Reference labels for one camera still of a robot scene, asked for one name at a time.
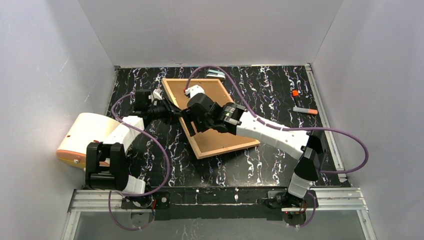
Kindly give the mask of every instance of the small object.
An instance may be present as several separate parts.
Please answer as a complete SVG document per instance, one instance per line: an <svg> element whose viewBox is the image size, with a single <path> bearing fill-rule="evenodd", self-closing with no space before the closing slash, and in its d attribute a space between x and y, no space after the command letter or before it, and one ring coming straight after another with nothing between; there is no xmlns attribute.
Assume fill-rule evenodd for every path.
<svg viewBox="0 0 424 240"><path fill-rule="evenodd" d="M207 79L219 79L221 82L225 81L225 74L221 71L209 69L206 75Z"/></svg>
<svg viewBox="0 0 424 240"><path fill-rule="evenodd" d="M301 108L302 107L302 103L301 103L301 97L299 96L299 92L297 90L293 90L291 92L291 94L293 95L294 102L296 103L296 107Z"/></svg>
<svg viewBox="0 0 424 240"><path fill-rule="evenodd" d="M160 89L160 88L156 88L153 92L152 92L152 94L151 94L152 96L153 96L153 99L152 100L155 100L155 99L157 99L157 100L162 100L162 90Z"/></svg>
<svg viewBox="0 0 424 240"><path fill-rule="evenodd" d="M293 111L294 112L299 112L299 113L304 113L304 114L312 114L312 115L317 115L318 114L318 110L309 109L309 108L303 108L303 107L297 107L297 106L294 106L293 107Z"/></svg>
<svg viewBox="0 0 424 240"><path fill-rule="evenodd" d="M205 94L205 90L199 85L194 85L194 86L191 86L191 87L185 89L184 94L187 97L192 98L196 94Z"/></svg>

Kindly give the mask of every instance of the floor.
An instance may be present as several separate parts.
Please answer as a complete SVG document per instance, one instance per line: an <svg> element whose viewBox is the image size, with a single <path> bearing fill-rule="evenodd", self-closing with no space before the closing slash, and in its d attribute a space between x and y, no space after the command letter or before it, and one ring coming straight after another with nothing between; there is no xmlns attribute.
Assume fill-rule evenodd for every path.
<svg viewBox="0 0 424 240"><path fill-rule="evenodd" d="M111 117L111 106L122 95L138 88L162 88L163 78L186 79L194 69L195 67L154 67L117 70L107 115ZM238 83L247 102L258 115L288 127L322 126L318 115L292 111L293 89L299 91L304 107L317 109L303 66L233 66L223 69ZM200 71L194 78L206 78L206 70ZM233 100L241 103L231 83L225 81L224 86ZM130 101L126 100L117 107L117 113L122 115L130 107ZM199 160L179 124L166 125L154 121L146 131L165 146L170 156L172 171L168 180L169 187L286 187L297 164L297 161L283 151L262 143L251 149ZM159 148L151 140L138 137L133 142L128 157L131 175L144 178L153 187L163 181L166 173L165 161ZM336 170L331 155L322 169ZM322 174L315 185L340 186L341 183L337 175Z"/></svg>

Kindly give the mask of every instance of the glass panel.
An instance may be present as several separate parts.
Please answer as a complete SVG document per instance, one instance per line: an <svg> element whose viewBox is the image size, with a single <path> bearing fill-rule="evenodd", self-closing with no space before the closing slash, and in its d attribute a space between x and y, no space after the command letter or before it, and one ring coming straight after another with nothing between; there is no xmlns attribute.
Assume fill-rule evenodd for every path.
<svg viewBox="0 0 424 240"><path fill-rule="evenodd" d="M118 221L131 227L132 221L143 225L148 213L133 216L115 212ZM75 239L77 240L364 240L361 223L355 210L317 211L309 225L296 231L284 222L266 219L178 219L155 221L142 231L127 231L118 227L108 212L82 212Z"/></svg>

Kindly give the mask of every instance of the cylindrical object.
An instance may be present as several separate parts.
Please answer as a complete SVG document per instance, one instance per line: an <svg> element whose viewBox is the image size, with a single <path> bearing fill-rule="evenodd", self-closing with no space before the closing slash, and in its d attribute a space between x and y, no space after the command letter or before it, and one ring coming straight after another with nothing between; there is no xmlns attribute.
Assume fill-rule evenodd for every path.
<svg viewBox="0 0 424 240"><path fill-rule="evenodd" d="M297 106L293 107L293 112L299 112L299 113L304 113L304 114L312 114L312 115L318 114L318 110L316 110L316 109L309 109L309 108L303 108L303 107L297 107Z"/></svg>
<svg viewBox="0 0 424 240"><path fill-rule="evenodd" d="M85 168L87 145L91 142L102 142L119 124L104 115L81 113L57 148L56 156L71 166Z"/></svg>
<svg viewBox="0 0 424 240"><path fill-rule="evenodd" d="M302 103L301 103L301 97L299 96L299 92L297 90L293 90L292 94L293 94L294 102L296 103L296 107L301 108Z"/></svg>

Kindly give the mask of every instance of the marker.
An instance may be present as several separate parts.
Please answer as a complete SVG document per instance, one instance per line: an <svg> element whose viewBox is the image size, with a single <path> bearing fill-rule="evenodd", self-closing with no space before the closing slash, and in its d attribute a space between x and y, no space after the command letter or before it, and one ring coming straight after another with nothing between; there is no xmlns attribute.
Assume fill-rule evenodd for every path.
<svg viewBox="0 0 424 240"><path fill-rule="evenodd" d="M297 106L293 107L293 112L299 112L299 113L304 113L304 114L312 114L312 115L318 114L318 110L303 108L303 107L297 107Z"/></svg>
<svg viewBox="0 0 424 240"><path fill-rule="evenodd" d="M293 90L291 94L293 94L293 98L294 98L294 102L296 103L296 106L301 108L302 104L301 104L301 97L299 96L299 92L297 90Z"/></svg>

